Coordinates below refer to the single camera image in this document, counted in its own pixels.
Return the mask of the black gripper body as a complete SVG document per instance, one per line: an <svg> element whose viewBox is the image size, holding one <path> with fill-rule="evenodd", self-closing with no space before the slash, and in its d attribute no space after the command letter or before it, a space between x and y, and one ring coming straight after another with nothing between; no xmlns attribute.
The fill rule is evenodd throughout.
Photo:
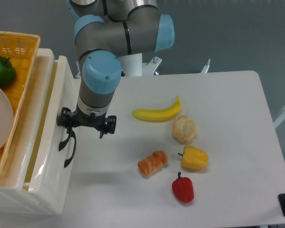
<svg viewBox="0 0 285 228"><path fill-rule="evenodd" d="M86 126L92 127L96 130L106 130L107 124L105 121L105 114L96 116L95 113L90 113L89 115L83 113L79 108L77 108L74 112L74 116L72 117L72 126Z"/></svg>

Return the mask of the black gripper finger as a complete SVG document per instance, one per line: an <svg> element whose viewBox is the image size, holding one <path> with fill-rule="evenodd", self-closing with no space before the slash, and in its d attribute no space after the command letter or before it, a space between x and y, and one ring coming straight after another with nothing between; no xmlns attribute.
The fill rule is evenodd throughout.
<svg viewBox="0 0 285 228"><path fill-rule="evenodd" d="M61 112L57 115L56 124L65 128L67 133L70 133L76 125L75 113L67 107L62 107Z"/></svg>
<svg viewBox="0 0 285 228"><path fill-rule="evenodd" d="M114 134L116 128L117 117L115 115L110 115L105 117L101 124L99 125L99 138L102 139L105 134Z"/></svg>

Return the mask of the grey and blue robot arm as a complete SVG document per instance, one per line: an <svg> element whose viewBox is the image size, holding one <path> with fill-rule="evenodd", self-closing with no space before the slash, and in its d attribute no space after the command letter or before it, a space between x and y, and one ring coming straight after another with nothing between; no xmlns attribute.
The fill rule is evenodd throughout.
<svg viewBox="0 0 285 228"><path fill-rule="evenodd" d="M154 0L66 3L76 19L74 44L81 84L75 111L62 108L57 124L66 128L69 138L75 138L79 126L113 134L116 117L106 113L124 72L119 57L171 48L172 18L161 14Z"/></svg>

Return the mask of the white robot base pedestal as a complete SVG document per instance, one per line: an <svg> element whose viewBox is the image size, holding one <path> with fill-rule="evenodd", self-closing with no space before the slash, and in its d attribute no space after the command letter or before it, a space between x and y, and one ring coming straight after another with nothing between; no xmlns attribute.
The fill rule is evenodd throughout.
<svg viewBox="0 0 285 228"><path fill-rule="evenodd" d="M123 67L123 76L159 75L157 68L162 63L159 57L153 57L150 62L142 62L142 53L119 57Z"/></svg>

